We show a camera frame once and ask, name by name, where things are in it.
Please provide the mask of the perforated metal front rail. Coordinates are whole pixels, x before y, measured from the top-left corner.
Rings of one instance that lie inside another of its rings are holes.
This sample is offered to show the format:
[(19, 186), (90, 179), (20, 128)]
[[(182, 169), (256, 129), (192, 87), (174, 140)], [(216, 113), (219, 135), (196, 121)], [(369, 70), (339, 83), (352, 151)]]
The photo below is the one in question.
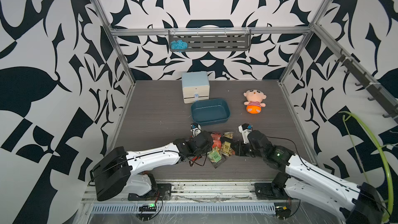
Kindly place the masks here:
[[(139, 214), (145, 213), (142, 204), (96, 204), (93, 214)], [(160, 207), (161, 213), (169, 214), (275, 214), (276, 207), (273, 203), (231, 202), (231, 203), (165, 203)]]

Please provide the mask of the black hook rail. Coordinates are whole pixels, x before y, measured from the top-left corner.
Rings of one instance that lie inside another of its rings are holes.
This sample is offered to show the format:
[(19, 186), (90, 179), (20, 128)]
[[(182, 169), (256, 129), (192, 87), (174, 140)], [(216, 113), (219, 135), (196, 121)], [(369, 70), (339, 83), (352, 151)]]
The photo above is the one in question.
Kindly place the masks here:
[(383, 108), (385, 113), (382, 116), (384, 118), (398, 122), (398, 100), (343, 48), (338, 51), (340, 57), (335, 62), (345, 68), (344, 73), (352, 75), (357, 81), (355, 86), (370, 94), (369, 101), (376, 101)]

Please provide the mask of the black right connector box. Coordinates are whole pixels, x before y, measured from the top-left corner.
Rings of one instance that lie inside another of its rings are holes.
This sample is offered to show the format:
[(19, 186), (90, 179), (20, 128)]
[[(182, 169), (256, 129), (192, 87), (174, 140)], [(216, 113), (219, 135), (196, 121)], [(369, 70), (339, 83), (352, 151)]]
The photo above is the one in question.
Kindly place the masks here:
[(279, 220), (286, 220), (291, 215), (291, 209), (286, 206), (277, 206), (275, 209), (276, 218)]

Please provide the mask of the grey wall rack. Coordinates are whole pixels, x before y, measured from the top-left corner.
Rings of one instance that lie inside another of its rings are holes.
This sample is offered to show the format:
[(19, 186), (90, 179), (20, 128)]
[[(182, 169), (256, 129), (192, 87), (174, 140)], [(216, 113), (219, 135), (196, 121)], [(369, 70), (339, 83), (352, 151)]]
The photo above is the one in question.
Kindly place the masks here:
[(247, 51), (251, 47), (251, 31), (204, 30), (190, 31), (171, 30), (168, 34), (169, 49), (173, 40), (183, 40), (188, 43), (188, 49), (180, 52), (222, 52), (222, 51)]

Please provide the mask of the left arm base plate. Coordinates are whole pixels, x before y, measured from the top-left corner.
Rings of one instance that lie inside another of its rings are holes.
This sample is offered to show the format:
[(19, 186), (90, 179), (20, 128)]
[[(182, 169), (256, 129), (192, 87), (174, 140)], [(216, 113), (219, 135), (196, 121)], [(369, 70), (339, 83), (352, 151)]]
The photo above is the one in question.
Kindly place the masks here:
[(138, 196), (137, 194), (129, 194), (129, 201), (154, 201), (158, 200), (168, 200), (171, 197), (172, 184), (170, 183), (160, 183), (152, 188), (148, 193), (143, 196)]

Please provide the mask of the green led circuit board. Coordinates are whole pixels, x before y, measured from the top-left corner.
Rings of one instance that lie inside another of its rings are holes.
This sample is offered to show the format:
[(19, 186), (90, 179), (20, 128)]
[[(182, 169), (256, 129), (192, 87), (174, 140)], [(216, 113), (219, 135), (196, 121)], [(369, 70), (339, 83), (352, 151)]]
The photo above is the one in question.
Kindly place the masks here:
[(144, 204), (138, 208), (139, 212), (156, 212), (157, 205), (155, 203)]

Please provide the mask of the pink label red tea bag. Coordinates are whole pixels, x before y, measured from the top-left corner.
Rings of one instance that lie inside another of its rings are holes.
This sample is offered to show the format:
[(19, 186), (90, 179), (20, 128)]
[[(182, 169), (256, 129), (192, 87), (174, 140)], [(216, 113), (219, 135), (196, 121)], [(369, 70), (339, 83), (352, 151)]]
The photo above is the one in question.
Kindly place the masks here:
[(221, 149), (222, 142), (221, 142), (221, 133), (220, 132), (212, 132), (211, 137), (213, 139), (213, 145), (212, 148), (218, 148)]

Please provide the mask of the green label tea bag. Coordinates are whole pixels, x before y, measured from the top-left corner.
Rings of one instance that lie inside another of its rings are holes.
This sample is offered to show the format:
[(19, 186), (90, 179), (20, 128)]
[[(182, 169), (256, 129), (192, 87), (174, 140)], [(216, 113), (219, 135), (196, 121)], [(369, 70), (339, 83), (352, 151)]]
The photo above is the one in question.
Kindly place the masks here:
[(219, 150), (212, 150), (207, 153), (207, 156), (210, 159), (211, 163), (218, 163), (222, 160), (222, 154)]

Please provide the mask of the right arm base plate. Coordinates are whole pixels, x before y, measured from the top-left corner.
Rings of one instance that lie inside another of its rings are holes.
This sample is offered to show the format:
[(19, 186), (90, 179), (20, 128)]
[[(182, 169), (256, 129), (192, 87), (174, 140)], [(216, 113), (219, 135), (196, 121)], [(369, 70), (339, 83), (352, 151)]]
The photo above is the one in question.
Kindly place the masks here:
[(258, 200), (287, 200), (285, 191), (272, 183), (255, 183), (255, 193)]

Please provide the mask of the pink plush doll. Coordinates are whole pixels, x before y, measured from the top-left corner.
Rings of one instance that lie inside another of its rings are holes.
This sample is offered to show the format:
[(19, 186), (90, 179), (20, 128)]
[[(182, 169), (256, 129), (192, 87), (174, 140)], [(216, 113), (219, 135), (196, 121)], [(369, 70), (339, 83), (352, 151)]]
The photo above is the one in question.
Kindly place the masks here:
[(244, 92), (244, 97), (246, 101), (244, 105), (246, 106), (246, 111), (250, 114), (259, 114), (262, 109), (266, 107), (263, 101), (266, 99), (266, 95), (257, 89), (251, 89)]

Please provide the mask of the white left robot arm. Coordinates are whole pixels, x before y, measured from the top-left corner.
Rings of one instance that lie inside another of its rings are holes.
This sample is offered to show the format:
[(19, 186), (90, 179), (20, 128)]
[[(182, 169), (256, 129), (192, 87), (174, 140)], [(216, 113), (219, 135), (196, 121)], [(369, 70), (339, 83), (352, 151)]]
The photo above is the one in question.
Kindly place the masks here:
[(116, 147), (90, 171), (96, 199), (106, 201), (124, 190), (139, 197), (149, 195), (158, 188), (154, 177), (144, 172), (204, 156), (213, 143), (210, 133), (197, 131), (188, 140), (177, 139), (149, 150), (125, 151), (122, 146)]

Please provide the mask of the blue white drawer box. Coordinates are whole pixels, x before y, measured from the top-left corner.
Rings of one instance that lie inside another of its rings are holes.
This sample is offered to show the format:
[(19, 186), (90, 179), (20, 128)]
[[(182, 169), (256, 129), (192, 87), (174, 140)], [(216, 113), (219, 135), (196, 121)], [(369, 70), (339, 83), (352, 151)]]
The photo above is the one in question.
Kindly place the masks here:
[(183, 101), (185, 104), (209, 100), (210, 84), (207, 72), (183, 73), (181, 82)]

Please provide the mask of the teal plastic storage box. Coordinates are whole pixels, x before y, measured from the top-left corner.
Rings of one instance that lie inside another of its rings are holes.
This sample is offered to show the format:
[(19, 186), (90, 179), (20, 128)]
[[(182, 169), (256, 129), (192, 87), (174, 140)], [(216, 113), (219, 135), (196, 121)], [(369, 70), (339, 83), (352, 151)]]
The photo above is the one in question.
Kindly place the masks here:
[(224, 99), (209, 99), (194, 102), (191, 105), (193, 122), (199, 125), (215, 125), (229, 120), (231, 112)]

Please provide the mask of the blue crocheted cloth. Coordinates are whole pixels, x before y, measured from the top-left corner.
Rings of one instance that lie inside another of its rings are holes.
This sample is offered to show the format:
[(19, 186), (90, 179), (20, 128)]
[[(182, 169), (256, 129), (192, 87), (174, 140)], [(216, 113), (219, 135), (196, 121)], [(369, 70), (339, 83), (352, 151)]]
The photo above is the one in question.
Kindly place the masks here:
[(173, 40), (170, 43), (170, 49), (173, 51), (183, 51), (188, 49), (188, 43), (179, 39), (179, 40)]

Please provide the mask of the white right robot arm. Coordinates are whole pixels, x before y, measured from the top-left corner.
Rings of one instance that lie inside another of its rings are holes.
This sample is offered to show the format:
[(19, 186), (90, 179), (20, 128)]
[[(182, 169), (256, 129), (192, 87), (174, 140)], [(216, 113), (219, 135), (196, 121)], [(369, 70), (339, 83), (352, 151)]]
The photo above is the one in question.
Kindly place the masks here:
[(303, 159), (298, 153), (271, 143), (271, 137), (249, 124), (239, 126), (241, 147), (248, 156), (260, 157), (278, 170), (272, 182), (274, 195), (312, 204), (346, 224), (381, 224), (390, 214), (376, 188), (368, 183), (357, 185), (336, 177)]

